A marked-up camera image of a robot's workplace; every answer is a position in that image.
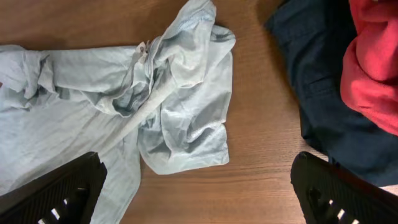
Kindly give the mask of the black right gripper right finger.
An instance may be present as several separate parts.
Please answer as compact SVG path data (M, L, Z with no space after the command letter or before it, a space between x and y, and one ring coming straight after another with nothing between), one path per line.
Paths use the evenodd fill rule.
M309 152L295 157L291 184L307 223L397 223L397 196Z

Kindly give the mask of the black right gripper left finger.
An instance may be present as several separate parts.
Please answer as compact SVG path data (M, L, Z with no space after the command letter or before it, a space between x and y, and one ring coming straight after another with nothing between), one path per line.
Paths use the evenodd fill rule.
M107 176L96 152L1 196L1 223L89 223Z

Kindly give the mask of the light blue t-shirt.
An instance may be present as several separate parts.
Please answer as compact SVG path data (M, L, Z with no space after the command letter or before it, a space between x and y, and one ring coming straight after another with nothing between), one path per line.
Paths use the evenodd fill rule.
M189 1L137 46L3 45L1 193L94 151L108 174L91 221L119 223L141 161L160 175L228 163L236 38L215 17L211 1Z

